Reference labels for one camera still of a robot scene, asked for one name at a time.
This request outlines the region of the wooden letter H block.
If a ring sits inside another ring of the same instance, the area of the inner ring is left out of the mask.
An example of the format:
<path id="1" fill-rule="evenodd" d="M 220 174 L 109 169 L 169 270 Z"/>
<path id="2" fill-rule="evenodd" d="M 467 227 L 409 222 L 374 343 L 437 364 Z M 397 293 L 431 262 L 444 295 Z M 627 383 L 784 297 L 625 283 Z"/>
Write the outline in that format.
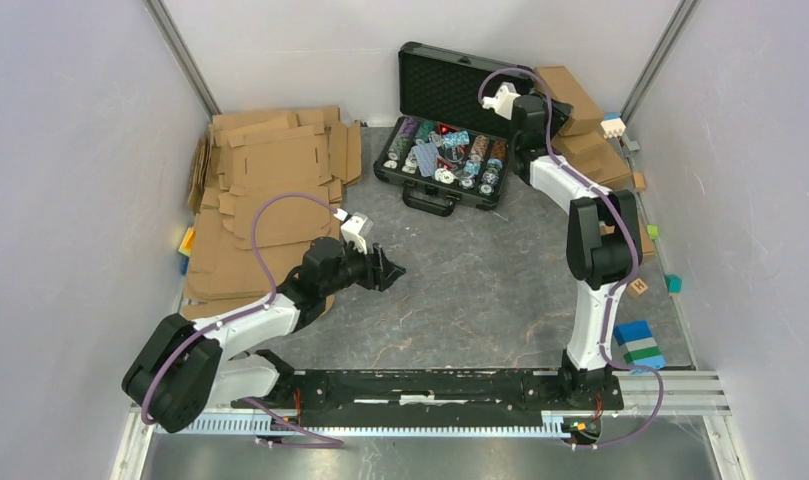
<path id="1" fill-rule="evenodd" d="M 642 278 L 633 279 L 627 286 L 626 292 L 632 298 L 638 298 L 649 290 L 649 286 Z"/>

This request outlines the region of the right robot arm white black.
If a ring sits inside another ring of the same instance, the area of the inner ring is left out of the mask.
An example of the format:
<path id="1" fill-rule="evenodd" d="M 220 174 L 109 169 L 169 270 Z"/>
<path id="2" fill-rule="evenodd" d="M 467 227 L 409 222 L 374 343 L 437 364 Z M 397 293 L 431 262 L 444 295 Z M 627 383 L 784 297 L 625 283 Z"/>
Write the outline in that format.
<path id="1" fill-rule="evenodd" d="M 611 389 L 611 342 L 618 304 L 641 260 L 637 206 L 628 190 L 591 181 L 550 146 L 551 103 L 540 94 L 513 100 L 513 168 L 568 215 L 566 261 L 578 286 L 573 332 L 557 392 L 582 408 Z"/>

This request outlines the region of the blue green white block stack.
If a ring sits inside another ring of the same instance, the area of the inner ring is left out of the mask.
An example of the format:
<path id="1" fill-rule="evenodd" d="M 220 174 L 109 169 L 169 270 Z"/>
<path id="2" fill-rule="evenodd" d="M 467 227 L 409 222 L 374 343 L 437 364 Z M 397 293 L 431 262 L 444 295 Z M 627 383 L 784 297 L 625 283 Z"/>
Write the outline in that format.
<path id="1" fill-rule="evenodd" d="M 632 374 L 644 373 L 647 368 L 661 370 L 666 366 L 663 353 L 644 320 L 617 324 L 613 329 L 613 340 L 617 348 L 614 359 L 628 366 Z"/>

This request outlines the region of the orange yellow block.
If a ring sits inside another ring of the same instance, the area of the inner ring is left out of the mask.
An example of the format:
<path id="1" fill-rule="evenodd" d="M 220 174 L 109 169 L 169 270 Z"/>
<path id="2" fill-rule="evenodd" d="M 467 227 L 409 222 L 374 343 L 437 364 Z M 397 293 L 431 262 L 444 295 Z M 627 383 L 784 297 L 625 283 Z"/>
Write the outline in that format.
<path id="1" fill-rule="evenodd" d="M 189 257 L 195 240 L 195 229 L 188 227 L 178 245 L 177 252 L 181 255 Z"/>

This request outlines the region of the small folded cardboard box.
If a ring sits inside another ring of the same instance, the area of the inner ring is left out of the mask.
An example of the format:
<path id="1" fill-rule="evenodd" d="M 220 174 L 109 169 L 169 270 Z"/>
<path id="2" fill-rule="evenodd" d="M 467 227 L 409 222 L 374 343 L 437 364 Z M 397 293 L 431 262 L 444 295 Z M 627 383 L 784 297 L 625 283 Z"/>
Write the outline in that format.
<path id="1" fill-rule="evenodd" d="M 613 234 L 616 227 L 614 225 L 606 225 L 604 222 L 599 223 L 599 230 L 602 236 Z M 642 251 L 642 260 L 640 263 L 645 263 L 651 260 L 656 254 L 656 247 L 648 233 L 647 225 L 639 221 L 639 239 Z"/>

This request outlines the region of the teal cube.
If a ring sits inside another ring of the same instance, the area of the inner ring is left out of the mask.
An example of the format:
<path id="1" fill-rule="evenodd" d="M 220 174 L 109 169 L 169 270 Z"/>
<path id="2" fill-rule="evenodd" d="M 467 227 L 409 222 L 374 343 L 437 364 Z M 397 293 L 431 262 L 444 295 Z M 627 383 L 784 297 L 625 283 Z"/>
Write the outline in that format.
<path id="1" fill-rule="evenodd" d="M 670 295 L 680 294 L 682 291 L 682 278 L 676 274 L 668 273 L 664 275 L 667 291 Z"/>

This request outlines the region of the grey small block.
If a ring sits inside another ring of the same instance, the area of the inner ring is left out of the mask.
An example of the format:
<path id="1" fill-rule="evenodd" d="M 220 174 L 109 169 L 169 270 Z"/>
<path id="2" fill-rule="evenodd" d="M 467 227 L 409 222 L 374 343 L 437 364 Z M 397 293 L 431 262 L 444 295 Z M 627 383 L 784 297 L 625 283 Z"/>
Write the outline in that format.
<path id="1" fill-rule="evenodd" d="M 638 142 L 630 139 L 623 140 L 622 146 L 624 147 L 625 155 L 628 157 L 636 155 L 641 150 Z"/>

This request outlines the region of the blue white toy block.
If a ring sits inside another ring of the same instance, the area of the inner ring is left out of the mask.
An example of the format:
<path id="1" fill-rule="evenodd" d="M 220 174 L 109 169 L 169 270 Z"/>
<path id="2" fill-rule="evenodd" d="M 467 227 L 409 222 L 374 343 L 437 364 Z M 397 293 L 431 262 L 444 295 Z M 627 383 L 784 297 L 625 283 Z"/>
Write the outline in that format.
<path id="1" fill-rule="evenodd" d="M 618 112 L 607 113 L 599 123 L 599 130 L 605 139 L 621 138 L 626 132 L 626 124 Z"/>

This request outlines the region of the large folded cardboard box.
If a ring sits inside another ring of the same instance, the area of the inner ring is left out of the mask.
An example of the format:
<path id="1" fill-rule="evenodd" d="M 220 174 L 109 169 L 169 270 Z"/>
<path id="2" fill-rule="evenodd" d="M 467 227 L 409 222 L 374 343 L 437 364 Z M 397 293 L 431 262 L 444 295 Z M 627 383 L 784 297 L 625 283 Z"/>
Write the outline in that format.
<path id="1" fill-rule="evenodd" d="M 589 179 L 610 189 L 618 190 L 631 184 L 631 169 L 607 140 L 604 149 L 595 160 L 568 161 Z"/>

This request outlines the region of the small wooden cube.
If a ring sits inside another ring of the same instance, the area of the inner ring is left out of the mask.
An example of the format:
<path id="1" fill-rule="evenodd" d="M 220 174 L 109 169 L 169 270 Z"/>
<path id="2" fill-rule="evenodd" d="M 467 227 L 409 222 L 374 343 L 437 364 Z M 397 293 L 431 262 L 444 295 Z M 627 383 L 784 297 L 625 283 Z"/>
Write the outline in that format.
<path id="1" fill-rule="evenodd" d="M 635 191 L 637 193 L 644 192 L 645 189 L 647 188 L 645 176 L 640 172 L 634 172 L 632 177 Z"/>

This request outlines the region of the stack of flat cardboard sheets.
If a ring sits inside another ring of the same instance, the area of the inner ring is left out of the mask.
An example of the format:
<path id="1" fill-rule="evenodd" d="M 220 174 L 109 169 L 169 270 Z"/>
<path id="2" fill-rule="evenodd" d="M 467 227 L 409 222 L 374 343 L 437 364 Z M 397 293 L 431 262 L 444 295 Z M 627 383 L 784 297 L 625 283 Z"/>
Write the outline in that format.
<path id="1" fill-rule="evenodd" d="M 267 296 L 313 240 L 340 236 L 334 209 L 362 174 L 359 122 L 337 106 L 213 116 L 189 182 L 195 240 L 181 310 L 189 319 Z"/>

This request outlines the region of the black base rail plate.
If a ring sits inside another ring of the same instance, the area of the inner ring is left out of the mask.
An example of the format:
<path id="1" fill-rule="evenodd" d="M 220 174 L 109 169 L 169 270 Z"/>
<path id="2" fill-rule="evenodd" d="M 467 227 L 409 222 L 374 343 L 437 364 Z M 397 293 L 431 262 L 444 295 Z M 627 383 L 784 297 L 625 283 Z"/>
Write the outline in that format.
<path id="1" fill-rule="evenodd" d="M 260 402 L 309 427 L 534 427 L 544 412 L 621 410 L 616 377 L 571 387 L 556 370 L 307 369 L 282 376 Z"/>

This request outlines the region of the black poker chip case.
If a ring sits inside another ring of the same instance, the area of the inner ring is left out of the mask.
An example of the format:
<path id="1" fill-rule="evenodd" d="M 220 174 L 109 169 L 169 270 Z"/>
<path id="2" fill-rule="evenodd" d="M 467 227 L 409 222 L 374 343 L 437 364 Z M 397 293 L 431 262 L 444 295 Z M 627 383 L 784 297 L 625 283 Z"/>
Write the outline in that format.
<path id="1" fill-rule="evenodd" d="M 484 109 L 508 82 L 526 94 L 533 80 L 519 65 L 409 41 L 398 51 L 399 111 L 373 164 L 406 206 L 449 216 L 458 205 L 497 207 L 508 170 L 510 123 Z"/>

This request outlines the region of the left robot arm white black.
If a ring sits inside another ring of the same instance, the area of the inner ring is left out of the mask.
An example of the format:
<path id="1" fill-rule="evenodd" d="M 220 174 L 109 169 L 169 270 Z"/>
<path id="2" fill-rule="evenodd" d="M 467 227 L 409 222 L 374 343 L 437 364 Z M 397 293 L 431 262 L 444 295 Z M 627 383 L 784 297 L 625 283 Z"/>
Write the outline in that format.
<path id="1" fill-rule="evenodd" d="M 362 251 L 321 237 L 269 296 L 197 320 L 164 317 L 123 376 L 122 390 L 144 424 L 169 433 L 209 407 L 246 397 L 282 407 L 293 397 L 293 379 L 250 348 L 309 326 L 341 290 L 358 285 L 383 292 L 406 272 L 379 244 Z"/>

